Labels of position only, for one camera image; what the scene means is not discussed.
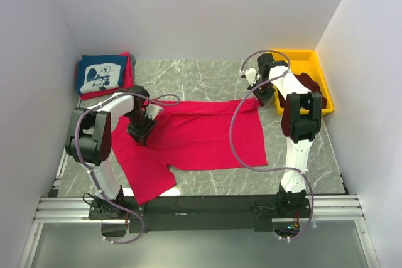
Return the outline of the bright red t-shirt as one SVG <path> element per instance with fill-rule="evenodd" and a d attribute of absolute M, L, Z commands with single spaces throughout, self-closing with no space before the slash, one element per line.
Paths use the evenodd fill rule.
<path fill-rule="evenodd" d="M 256 99 L 166 104 L 145 146 L 129 137 L 126 117 L 112 132 L 112 150 L 139 204 L 176 185 L 170 166 L 204 171 L 267 165 Z"/>

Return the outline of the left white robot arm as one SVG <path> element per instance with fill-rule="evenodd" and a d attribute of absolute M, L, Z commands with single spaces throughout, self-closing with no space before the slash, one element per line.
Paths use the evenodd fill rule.
<path fill-rule="evenodd" d="M 117 219 L 126 212 L 122 186 L 110 164 L 112 124 L 128 118 L 127 133 L 135 143 L 144 146 L 163 110 L 151 100 L 142 87 L 120 90 L 92 107 L 72 111 L 65 143 L 66 153 L 86 170 L 94 185 L 94 211 Z"/>

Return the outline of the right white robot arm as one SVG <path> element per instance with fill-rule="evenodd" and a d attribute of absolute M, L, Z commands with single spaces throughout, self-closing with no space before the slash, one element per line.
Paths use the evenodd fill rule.
<path fill-rule="evenodd" d="M 270 80 L 255 91 L 255 96 L 265 105 L 276 90 L 282 96 L 283 115 L 281 128 L 286 137 L 286 159 L 277 193 L 276 211 L 290 217 L 298 210 L 309 207 L 306 199 L 308 155 L 321 129 L 322 100 L 320 86 L 307 73 L 294 74 L 284 60 L 275 60 L 271 53 L 257 59 L 258 73 L 253 85 Z"/>

